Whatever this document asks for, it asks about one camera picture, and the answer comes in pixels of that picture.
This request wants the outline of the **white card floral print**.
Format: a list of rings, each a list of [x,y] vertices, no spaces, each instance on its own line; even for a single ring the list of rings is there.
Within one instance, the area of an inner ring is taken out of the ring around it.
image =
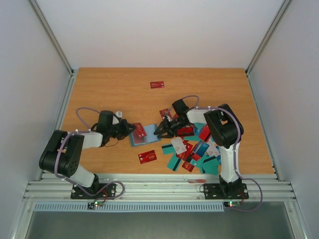
[[[176,154],[182,154],[187,151],[186,146],[184,145],[183,140],[180,137],[172,139],[171,144]]]

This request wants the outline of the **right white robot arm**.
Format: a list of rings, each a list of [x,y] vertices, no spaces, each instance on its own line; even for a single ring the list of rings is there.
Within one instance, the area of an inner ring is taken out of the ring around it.
[[[195,123],[204,123],[208,126],[208,137],[218,145],[221,155],[221,172],[219,186],[214,194],[226,199],[235,199],[241,196],[248,198],[245,192],[246,185],[242,183],[242,176],[238,169],[238,149],[244,129],[228,104],[218,107],[189,108],[183,99],[172,103],[177,118],[170,120],[164,113],[163,120],[155,130],[158,138],[173,138],[177,131]]]

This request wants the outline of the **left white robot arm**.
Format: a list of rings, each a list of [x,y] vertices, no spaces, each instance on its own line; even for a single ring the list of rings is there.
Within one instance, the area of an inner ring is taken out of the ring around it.
[[[120,111],[97,113],[98,121],[86,130],[55,130],[39,159],[40,169],[73,184],[76,193],[83,192],[90,198],[101,194],[109,185],[101,186],[98,176],[80,165],[82,150],[104,147],[111,138],[123,140],[136,129]]]

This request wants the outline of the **teal card holder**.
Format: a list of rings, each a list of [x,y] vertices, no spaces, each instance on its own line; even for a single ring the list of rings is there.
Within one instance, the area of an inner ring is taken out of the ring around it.
[[[157,129],[156,124],[142,126],[140,123],[135,123],[136,129],[130,134],[131,146],[142,146],[160,141],[157,135],[154,135]]]

